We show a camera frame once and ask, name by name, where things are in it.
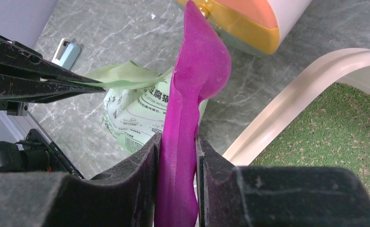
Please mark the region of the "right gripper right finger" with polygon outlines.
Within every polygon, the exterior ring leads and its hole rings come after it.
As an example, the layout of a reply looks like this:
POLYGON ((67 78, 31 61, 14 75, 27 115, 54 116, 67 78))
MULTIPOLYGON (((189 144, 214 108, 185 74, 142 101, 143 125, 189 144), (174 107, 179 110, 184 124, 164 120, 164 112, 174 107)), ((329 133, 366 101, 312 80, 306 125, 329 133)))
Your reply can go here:
POLYGON ((338 167, 235 166, 196 139, 201 227, 370 227, 370 197, 338 167))

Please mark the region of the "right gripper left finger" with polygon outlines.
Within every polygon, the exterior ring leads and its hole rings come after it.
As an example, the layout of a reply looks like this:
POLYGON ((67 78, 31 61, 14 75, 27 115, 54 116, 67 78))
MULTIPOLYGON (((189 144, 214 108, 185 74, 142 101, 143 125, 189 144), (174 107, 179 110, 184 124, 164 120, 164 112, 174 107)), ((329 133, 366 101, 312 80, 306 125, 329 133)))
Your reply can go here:
POLYGON ((0 227, 150 227, 161 134, 90 180, 0 173, 0 227))

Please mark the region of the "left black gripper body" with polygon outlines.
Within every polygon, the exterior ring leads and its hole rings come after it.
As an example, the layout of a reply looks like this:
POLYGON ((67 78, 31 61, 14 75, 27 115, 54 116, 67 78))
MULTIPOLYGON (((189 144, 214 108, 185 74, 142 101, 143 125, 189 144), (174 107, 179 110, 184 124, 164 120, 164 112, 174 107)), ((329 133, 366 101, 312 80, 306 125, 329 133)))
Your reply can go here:
POLYGON ((0 173, 83 175, 29 113, 28 103, 0 101, 0 173))

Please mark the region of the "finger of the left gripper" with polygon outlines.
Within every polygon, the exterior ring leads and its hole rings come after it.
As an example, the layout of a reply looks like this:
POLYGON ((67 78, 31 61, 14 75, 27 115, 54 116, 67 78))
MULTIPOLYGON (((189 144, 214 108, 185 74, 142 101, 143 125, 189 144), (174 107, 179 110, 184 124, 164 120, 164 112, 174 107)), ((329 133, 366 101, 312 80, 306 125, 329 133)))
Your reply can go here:
POLYGON ((104 91, 101 87, 78 83, 40 81, 0 74, 0 100, 2 101, 45 104, 104 91))
POLYGON ((0 79, 26 79, 62 84, 101 84, 62 68, 33 49, 0 35, 0 79))

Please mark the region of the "green litter bag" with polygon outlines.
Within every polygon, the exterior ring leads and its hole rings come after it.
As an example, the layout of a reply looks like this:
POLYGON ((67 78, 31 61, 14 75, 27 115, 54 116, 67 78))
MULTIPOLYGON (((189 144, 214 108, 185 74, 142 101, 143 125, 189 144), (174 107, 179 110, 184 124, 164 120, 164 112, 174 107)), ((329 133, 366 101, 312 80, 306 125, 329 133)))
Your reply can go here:
POLYGON ((103 124, 133 154, 163 130, 173 68, 161 74, 133 61, 99 67, 84 76, 107 90, 103 124))

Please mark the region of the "magenta plastic scoop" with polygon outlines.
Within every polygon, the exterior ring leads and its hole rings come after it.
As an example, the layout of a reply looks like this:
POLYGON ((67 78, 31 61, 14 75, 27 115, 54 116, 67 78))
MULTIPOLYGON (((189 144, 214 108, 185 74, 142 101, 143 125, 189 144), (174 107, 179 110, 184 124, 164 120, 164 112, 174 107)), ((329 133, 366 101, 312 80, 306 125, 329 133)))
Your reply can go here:
POLYGON ((198 216, 194 192, 195 137, 199 105, 217 95, 231 73, 230 54, 199 7, 184 9, 183 42, 173 70, 159 155, 155 226, 193 227, 198 216))

